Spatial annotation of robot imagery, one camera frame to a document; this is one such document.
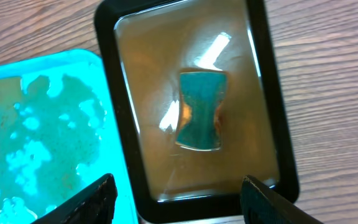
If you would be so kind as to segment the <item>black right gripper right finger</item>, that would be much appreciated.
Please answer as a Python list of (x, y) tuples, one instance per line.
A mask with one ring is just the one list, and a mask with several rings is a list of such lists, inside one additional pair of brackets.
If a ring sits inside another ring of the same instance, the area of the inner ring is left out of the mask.
[(246, 224), (323, 224), (251, 175), (240, 194)]

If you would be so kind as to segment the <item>green and yellow sponge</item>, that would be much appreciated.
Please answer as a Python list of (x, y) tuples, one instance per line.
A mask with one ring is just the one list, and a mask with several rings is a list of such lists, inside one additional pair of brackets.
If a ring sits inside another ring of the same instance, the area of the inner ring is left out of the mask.
[(175, 144), (193, 151), (221, 148), (220, 110), (227, 89), (221, 72), (180, 74), (180, 112)]

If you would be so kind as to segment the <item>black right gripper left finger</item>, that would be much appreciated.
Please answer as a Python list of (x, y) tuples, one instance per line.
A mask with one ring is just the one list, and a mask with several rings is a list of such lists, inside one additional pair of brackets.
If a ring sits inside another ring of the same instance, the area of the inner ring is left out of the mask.
[(112, 174), (104, 174), (33, 224), (111, 224), (117, 199)]

